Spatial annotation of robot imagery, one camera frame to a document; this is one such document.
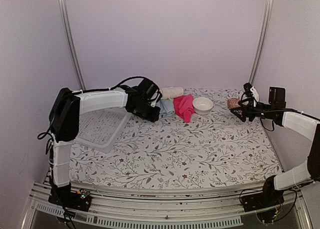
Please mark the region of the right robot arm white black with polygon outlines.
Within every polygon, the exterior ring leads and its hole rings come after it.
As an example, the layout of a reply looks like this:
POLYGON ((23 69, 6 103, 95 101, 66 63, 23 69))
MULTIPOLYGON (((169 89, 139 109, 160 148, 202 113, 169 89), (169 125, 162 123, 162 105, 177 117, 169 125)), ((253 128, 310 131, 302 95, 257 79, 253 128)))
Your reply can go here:
POLYGON ((259 94, 250 83, 244 84, 241 98, 227 101, 230 112, 242 122, 252 122, 255 118, 271 120, 310 140, 312 145, 307 159, 300 165, 278 175, 268 177, 262 191, 240 197, 246 212, 281 205, 283 194, 294 187, 303 187, 320 179, 320 120, 303 112, 286 107, 286 90, 270 87, 268 103, 259 101, 259 94))

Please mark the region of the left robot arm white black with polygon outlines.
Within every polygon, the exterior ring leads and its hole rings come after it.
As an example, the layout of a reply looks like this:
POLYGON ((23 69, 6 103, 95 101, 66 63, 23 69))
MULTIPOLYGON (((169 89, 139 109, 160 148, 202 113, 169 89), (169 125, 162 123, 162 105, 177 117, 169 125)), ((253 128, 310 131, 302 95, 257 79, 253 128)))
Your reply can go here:
POLYGON ((160 88, 150 79, 140 76, 141 82, 130 87, 124 79, 108 88, 72 91, 62 88, 49 113, 49 126, 37 135, 38 140, 48 137, 46 154, 49 155, 48 201, 68 209, 88 212, 92 197, 87 190, 72 191, 70 181, 70 154, 72 144, 79 133, 80 116, 109 108, 124 108, 141 119, 155 122, 160 108, 156 103, 162 98, 160 88))

